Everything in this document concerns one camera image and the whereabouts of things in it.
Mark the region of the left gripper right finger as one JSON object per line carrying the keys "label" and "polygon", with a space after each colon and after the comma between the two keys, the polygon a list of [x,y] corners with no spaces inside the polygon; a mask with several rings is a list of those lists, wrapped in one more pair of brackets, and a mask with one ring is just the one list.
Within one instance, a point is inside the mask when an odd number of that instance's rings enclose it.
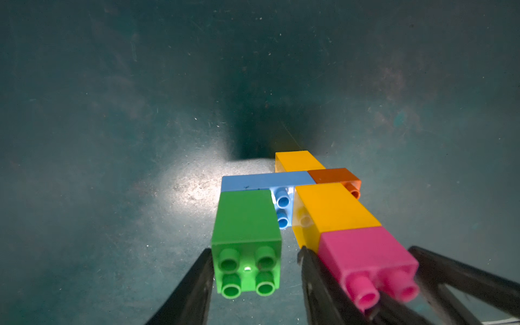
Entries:
{"label": "left gripper right finger", "polygon": [[308,324],[368,324],[315,252],[304,246],[297,258]]}

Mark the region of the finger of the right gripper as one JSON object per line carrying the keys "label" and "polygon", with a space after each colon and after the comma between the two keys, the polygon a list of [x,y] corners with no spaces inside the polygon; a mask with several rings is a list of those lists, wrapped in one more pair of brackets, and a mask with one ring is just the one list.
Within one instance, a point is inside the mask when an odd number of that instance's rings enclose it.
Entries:
{"label": "finger of the right gripper", "polygon": [[384,292],[380,292],[376,306],[367,310],[367,320],[369,324],[379,325],[433,325]]}
{"label": "finger of the right gripper", "polygon": [[421,293],[444,324],[481,324],[449,286],[519,317],[519,283],[418,246],[408,251],[419,262],[416,279]]}

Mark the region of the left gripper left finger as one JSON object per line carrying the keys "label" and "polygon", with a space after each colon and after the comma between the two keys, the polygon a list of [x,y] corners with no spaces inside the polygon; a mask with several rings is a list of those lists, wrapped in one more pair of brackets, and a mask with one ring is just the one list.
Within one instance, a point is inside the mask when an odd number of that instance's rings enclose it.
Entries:
{"label": "left gripper left finger", "polygon": [[206,248],[147,325],[206,325],[214,275],[211,249]]}

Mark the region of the pink lego brick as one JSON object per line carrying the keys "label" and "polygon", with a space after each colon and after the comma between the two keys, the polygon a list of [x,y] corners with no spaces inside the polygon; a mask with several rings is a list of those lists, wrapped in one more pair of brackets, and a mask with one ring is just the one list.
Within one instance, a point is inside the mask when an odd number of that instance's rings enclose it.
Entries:
{"label": "pink lego brick", "polygon": [[401,303],[420,292],[418,261],[382,226],[325,232],[318,257],[360,311],[374,307],[381,292]]}

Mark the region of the green lego brick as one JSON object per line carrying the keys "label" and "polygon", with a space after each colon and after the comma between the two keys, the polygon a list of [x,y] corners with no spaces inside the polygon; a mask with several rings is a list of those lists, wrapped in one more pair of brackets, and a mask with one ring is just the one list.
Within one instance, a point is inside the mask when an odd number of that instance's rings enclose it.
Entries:
{"label": "green lego brick", "polygon": [[269,190],[222,192],[211,238],[217,292],[226,299],[280,288],[282,236]]}

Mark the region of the yellow lego brick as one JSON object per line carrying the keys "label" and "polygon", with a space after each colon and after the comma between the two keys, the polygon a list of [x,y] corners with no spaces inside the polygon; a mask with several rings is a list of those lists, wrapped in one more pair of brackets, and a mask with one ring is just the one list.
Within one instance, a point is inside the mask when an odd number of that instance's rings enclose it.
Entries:
{"label": "yellow lego brick", "polygon": [[277,152],[275,154],[275,172],[296,172],[326,169],[308,150]]}
{"label": "yellow lego brick", "polygon": [[375,218],[343,185],[314,184],[295,188],[292,230],[299,247],[318,252],[325,232],[379,227]]}

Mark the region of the blue long lego brick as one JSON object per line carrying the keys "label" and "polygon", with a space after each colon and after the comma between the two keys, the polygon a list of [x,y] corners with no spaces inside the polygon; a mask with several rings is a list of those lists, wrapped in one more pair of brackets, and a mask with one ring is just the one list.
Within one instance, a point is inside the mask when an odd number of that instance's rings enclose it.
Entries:
{"label": "blue long lego brick", "polygon": [[222,177],[221,191],[270,190],[279,228],[284,230],[293,225],[295,187],[313,184],[307,171],[230,175]]}

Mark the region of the orange lego brick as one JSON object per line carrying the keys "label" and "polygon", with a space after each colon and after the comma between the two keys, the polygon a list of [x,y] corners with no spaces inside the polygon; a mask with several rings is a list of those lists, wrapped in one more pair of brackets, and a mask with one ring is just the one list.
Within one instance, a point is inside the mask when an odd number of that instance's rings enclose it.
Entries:
{"label": "orange lego brick", "polygon": [[357,200],[361,196],[362,181],[346,168],[317,169],[308,171],[317,184],[342,184]]}

